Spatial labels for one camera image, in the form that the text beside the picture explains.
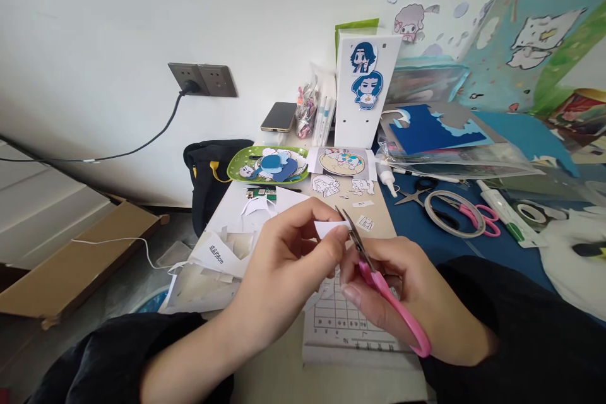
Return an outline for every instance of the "left hand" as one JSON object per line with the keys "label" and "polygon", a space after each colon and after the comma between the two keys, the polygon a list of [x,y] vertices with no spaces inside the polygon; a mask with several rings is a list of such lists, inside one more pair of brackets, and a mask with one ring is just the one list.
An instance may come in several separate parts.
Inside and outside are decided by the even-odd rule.
{"label": "left hand", "polygon": [[345,252],[347,228],[339,226],[316,242],[315,220],[341,216],[312,197],[265,223],[240,289],[222,314],[246,327],[241,333],[257,351],[286,332]]}

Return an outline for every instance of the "yellow strap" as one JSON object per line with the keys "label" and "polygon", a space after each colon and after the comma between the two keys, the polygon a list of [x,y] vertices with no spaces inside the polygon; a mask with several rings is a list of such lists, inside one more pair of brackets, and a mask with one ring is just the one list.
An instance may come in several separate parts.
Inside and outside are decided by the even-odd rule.
{"label": "yellow strap", "polygon": [[217,168],[218,167],[219,167],[219,161],[211,161],[210,162],[210,168],[213,170],[213,175],[215,176],[215,178],[217,179],[217,181],[220,181],[221,183],[229,183],[231,181],[231,179],[229,179],[229,180],[221,180],[217,176]]}

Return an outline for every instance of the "blue-haired character sticker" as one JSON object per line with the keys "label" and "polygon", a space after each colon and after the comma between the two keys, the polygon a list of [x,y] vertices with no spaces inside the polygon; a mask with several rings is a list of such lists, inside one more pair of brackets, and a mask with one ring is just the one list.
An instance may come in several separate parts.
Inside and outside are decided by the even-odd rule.
{"label": "blue-haired character sticker", "polygon": [[354,74],[369,74],[374,70],[377,64],[377,54],[379,51],[375,45],[369,42],[361,42],[352,52],[350,58]]}
{"label": "blue-haired character sticker", "polygon": [[382,88],[383,76],[379,71],[358,77],[352,85],[352,92],[356,94],[355,102],[361,109],[372,109]]}

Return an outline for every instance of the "black cable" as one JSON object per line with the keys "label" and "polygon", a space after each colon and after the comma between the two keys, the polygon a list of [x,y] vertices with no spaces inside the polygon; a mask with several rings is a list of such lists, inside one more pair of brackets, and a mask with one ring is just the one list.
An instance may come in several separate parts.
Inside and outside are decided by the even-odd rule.
{"label": "black cable", "polygon": [[187,81],[186,82],[186,88],[184,90],[181,90],[179,92],[179,96],[177,97],[177,101],[175,102],[175,107],[172,110],[172,114],[170,115],[169,121],[166,123],[166,126],[161,130],[161,132],[159,132],[158,134],[156,134],[150,141],[147,141],[146,143],[144,143],[139,148],[136,148],[133,151],[128,151],[127,153],[121,153],[120,155],[113,155],[113,156],[110,156],[110,157],[94,158],[94,159],[88,159],[88,160],[66,160],[66,159],[58,159],[58,158],[39,159],[39,160],[37,160],[37,159],[31,159],[31,160],[12,160],[12,159],[7,159],[7,158],[0,158],[0,161],[8,161],[8,162],[86,162],[86,163],[92,163],[92,162],[105,161],[105,160],[108,160],[108,159],[121,158],[121,157],[125,157],[125,156],[128,156],[128,155],[132,155],[133,153],[136,153],[136,152],[144,149],[150,143],[154,142],[157,138],[159,138],[161,135],[163,135],[164,132],[166,132],[166,130],[169,128],[170,124],[172,123],[173,118],[177,114],[177,108],[179,107],[179,102],[181,101],[181,98],[184,97],[185,95],[187,95],[188,93],[196,93],[199,90],[200,90],[200,87],[199,87],[199,85],[197,83],[195,83],[194,81]]}

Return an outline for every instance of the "hand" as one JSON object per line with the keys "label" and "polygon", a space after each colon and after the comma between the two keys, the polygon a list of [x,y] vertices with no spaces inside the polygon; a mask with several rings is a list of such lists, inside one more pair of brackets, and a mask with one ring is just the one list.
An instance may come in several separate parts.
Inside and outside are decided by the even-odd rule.
{"label": "hand", "polygon": [[[453,365],[473,366],[493,354],[495,334],[463,305],[442,275],[416,243],[405,237],[364,239],[368,255],[387,283],[400,291],[401,303],[412,313],[431,342],[431,355]],[[359,275],[360,261],[351,247],[341,261],[341,286],[370,323],[407,342],[418,343],[386,299]]]}
{"label": "hand", "polygon": [[314,220],[341,221],[341,216],[309,198],[265,223],[240,289],[225,310],[246,327],[247,342],[258,350],[286,332],[345,252],[347,228],[339,226],[316,242]]}

